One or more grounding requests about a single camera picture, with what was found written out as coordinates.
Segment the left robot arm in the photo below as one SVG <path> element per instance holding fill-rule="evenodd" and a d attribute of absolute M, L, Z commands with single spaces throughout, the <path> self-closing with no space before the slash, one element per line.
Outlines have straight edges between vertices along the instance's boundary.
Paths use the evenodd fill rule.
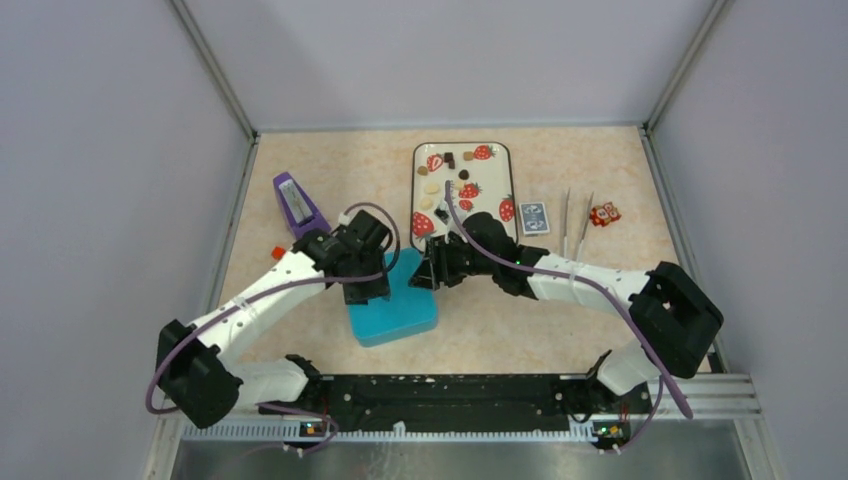
<path fill-rule="evenodd" d="M 389 296 L 388 273 L 395 263 L 385 252 L 400 245 L 399 229 L 390 215 L 372 215 L 375 207 L 351 206 L 336 228 L 307 231 L 266 274 L 223 306 L 187 324 L 166 324 L 158 335 L 147 410 L 181 413 L 200 429 L 242 404 L 284 401 L 297 413 L 314 410 L 321 388 L 294 361 L 284 361 L 284 373 L 275 380 L 240 377 L 235 365 L 287 313 L 335 284 L 349 305 Z M 156 389 L 172 401 L 169 410 L 154 406 Z"/>

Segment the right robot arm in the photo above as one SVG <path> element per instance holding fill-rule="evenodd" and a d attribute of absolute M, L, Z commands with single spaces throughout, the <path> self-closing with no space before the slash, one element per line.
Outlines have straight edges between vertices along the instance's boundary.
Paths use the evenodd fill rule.
<path fill-rule="evenodd" d="M 679 265 L 662 261 L 647 271 L 612 269 L 521 245 L 490 214 L 457 225 L 444 210 L 416 212 L 412 234 L 423 250 L 412 287 L 436 291 L 487 276 L 504 293 L 537 301 L 574 303 L 620 315 L 634 340 L 602 356 L 586 385 L 589 404 L 612 412 L 635 386 L 659 378 L 678 404 L 680 379 L 695 376 L 724 316 Z"/>

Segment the teal box lid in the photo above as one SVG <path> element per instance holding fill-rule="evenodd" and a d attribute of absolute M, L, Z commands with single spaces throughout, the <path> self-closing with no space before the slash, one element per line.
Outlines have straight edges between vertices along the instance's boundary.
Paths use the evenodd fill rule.
<path fill-rule="evenodd" d="M 366 305 L 348 307 L 349 320 L 361 317 L 387 317 L 400 319 L 424 319 L 438 317 L 438 308 L 433 292 L 411 288 L 408 281 L 421 262 L 421 254 L 415 248 L 400 251 L 397 264 L 389 272 L 391 294 L 388 299 L 370 300 Z"/>

